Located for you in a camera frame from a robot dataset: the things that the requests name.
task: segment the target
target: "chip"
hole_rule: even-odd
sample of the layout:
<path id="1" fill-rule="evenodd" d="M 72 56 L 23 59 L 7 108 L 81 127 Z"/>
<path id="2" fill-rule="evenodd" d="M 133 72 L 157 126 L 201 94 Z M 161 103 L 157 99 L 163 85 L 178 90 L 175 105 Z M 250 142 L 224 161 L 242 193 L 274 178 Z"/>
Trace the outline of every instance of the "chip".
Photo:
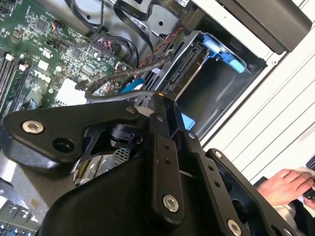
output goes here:
<path id="1" fill-rule="evenodd" d="M 41 19 L 37 21 L 36 27 L 39 28 L 41 31 L 45 31 L 46 26 L 46 22 L 42 21 Z"/>
<path id="2" fill-rule="evenodd" d="M 79 50 L 79 49 L 74 49 L 73 50 L 73 53 L 72 53 L 72 55 L 75 57 L 75 58 L 80 58 L 80 56 L 82 55 L 82 51 L 81 50 Z"/>
<path id="3" fill-rule="evenodd" d="M 15 31 L 13 32 L 13 37 L 19 38 L 20 36 L 21 36 L 21 33 L 20 33 L 19 31 L 15 30 Z"/>

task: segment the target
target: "wire bundle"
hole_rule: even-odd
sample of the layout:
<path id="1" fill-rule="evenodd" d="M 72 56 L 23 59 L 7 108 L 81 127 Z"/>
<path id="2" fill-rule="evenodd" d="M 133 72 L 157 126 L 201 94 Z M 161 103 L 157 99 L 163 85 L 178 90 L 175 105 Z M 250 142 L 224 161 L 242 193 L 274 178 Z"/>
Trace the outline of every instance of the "wire bundle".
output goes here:
<path id="1" fill-rule="evenodd" d="M 134 45 L 133 42 L 131 42 L 130 40 L 125 39 L 123 37 L 120 37 L 120 36 L 111 36 L 111 35 L 104 34 L 108 31 L 108 29 L 103 26 L 104 0 L 101 0 L 100 24 L 94 24 L 94 23 L 87 21 L 82 16 L 82 14 L 79 12 L 79 10 L 77 9 L 77 6 L 75 4 L 75 0 L 64 0 L 64 1 L 67 3 L 68 7 L 71 9 L 74 16 L 76 18 L 78 18 L 92 33 L 94 33 L 96 35 L 96 38 L 93 39 L 91 42 L 89 42 L 87 44 L 83 44 L 83 45 L 76 45 L 76 44 L 73 44 L 73 43 L 65 40 L 61 36 L 59 29 L 57 28 L 56 24 L 53 23 L 54 32 L 57 34 L 57 36 L 60 38 L 60 40 L 65 45 L 67 45 L 69 47 L 73 47 L 73 48 L 85 48 L 85 47 L 91 46 L 93 43 L 95 43 L 96 41 L 98 41 L 100 39 L 104 39 L 106 41 L 109 41 L 110 44 L 117 43 L 117 44 L 120 44 L 123 47 L 125 47 L 127 49 L 127 55 L 125 56 L 126 62 L 130 62 L 132 58 L 135 58 L 135 61 L 136 61 L 135 67 L 139 66 L 139 53 L 138 53 L 138 49 L 136 48 L 136 46 Z"/>
<path id="2" fill-rule="evenodd" d="M 127 70 L 127 71 L 124 71 L 124 72 L 120 72 L 120 73 L 117 73 L 117 74 L 113 74 L 113 75 L 101 78 L 101 79 L 97 80 L 96 82 L 94 82 L 86 90 L 85 98 L 88 101 L 93 102 L 93 103 L 96 103 L 96 102 L 107 102 L 107 101 L 117 101 L 117 100 L 111 100 L 111 98 L 114 95 L 111 95 L 111 96 L 94 96 L 93 93 L 95 93 L 100 87 L 102 87 L 104 84 L 106 84 L 109 81 L 113 81 L 113 80 L 116 80 L 116 79 L 119 79 L 119 78 L 123 78 L 123 77 L 132 77 L 132 76 L 136 76 L 138 74 L 142 74 L 142 73 L 151 71 L 152 69 L 160 67 L 160 66 L 164 65 L 165 63 L 167 63 L 168 61 L 173 60 L 173 58 L 174 58 L 174 55 L 173 54 L 169 54 L 166 57 L 164 57 L 164 58 L 162 58 L 162 59 L 160 59 L 158 61 L 152 62 L 149 65 L 146 65 L 146 66 L 144 66 L 142 68 L 131 69 L 131 70 Z"/>
<path id="3" fill-rule="evenodd" d="M 113 51 L 112 49 L 112 42 L 109 40 L 106 40 L 105 38 L 100 38 L 97 40 L 98 43 L 100 43 L 101 45 L 103 45 L 105 48 L 108 48 L 110 51 Z"/>
<path id="4" fill-rule="evenodd" d="M 168 37 L 168 39 L 167 39 L 165 42 L 163 42 L 163 44 L 162 44 L 161 46 L 159 46 L 157 49 L 154 50 L 154 53 L 156 53 L 156 52 L 158 52 L 159 50 L 161 50 L 161 49 L 163 48 L 163 46 L 164 46 L 165 44 L 168 44 L 168 43 L 171 41 L 171 39 L 172 39 L 173 37 L 178 36 L 178 34 L 179 34 L 183 29 L 184 29 L 184 28 L 181 27 L 181 28 L 179 28 L 179 29 L 177 30 L 176 33 L 170 35 L 170 36 Z M 153 57 L 153 55 L 152 55 L 152 54 L 149 54 L 149 55 L 144 59 L 144 61 L 141 63 L 140 67 L 144 66 L 144 65 L 147 63 L 148 59 L 151 58 L 151 57 Z"/>

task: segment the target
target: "ram slot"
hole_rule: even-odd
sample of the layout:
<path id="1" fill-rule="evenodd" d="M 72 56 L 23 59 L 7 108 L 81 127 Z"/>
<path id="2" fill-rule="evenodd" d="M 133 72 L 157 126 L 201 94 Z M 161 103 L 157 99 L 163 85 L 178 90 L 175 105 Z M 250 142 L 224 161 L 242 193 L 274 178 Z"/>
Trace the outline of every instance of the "ram slot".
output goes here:
<path id="1" fill-rule="evenodd" d="M 20 95 L 22 93 L 22 89 L 25 85 L 25 81 L 26 81 L 28 74 L 29 74 L 29 69 L 27 69 L 27 71 L 25 71 L 25 73 L 23 74 L 22 78 L 20 78 L 18 88 L 16 89 L 16 92 L 15 92 L 14 98 L 13 98 L 13 102 L 12 102 L 12 105 L 11 105 L 10 110 L 9 110 L 10 113 L 16 111 L 16 109 L 17 109 L 17 106 L 20 102 L 19 101 Z"/>
<path id="2" fill-rule="evenodd" d="M 8 87 L 12 82 L 16 70 L 18 69 L 18 60 L 4 59 L 0 69 L 0 101 L 3 102 Z"/>

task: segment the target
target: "person's hand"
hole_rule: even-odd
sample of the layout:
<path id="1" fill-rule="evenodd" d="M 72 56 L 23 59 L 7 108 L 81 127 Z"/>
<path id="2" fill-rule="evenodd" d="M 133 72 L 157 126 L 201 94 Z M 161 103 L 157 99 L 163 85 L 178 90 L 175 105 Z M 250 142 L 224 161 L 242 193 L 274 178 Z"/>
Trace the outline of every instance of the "person's hand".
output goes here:
<path id="1" fill-rule="evenodd" d="M 272 206 L 281 206 L 298 199 L 313 184 L 311 173 L 284 169 L 263 182 L 258 191 Z"/>
<path id="2" fill-rule="evenodd" d="M 315 210 L 315 200 L 304 198 L 304 204 Z"/>

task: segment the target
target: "blue connector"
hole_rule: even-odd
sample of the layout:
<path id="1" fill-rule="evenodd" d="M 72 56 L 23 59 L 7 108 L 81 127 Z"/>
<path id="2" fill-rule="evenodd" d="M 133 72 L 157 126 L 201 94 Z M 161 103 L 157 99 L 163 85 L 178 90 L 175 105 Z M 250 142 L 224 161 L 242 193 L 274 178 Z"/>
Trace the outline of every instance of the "blue connector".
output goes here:
<path id="1" fill-rule="evenodd" d="M 133 81 L 130 85 L 126 86 L 121 93 L 133 91 L 137 86 L 144 84 L 145 81 L 142 78 L 138 78 Z"/>
<path id="2" fill-rule="evenodd" d="M 240 59 L 236 58 L 232 51 L 226 52 L 226 49 L 224 52 L 222 52 L 221 48 L 224 48 L 224 45 L 218 40 L 213 39 L 209 34 L 203 35 L 202 44 L 211 51 L 211 54 L 209 55 L 210 58 L 215 58 L 218 55 L 222 61 L 231 66 L 238 73 L 241 74 L 245 71 L 246 64 Z"/>
<path id="3" fill-rule="evenodd" d="M 196 122 L 192 118 L 186 116 L 184 113 L 182 113 L 182 117 L 183 117 L 185 129 L 191 130 L 193 126 L 196 124 Z"/>

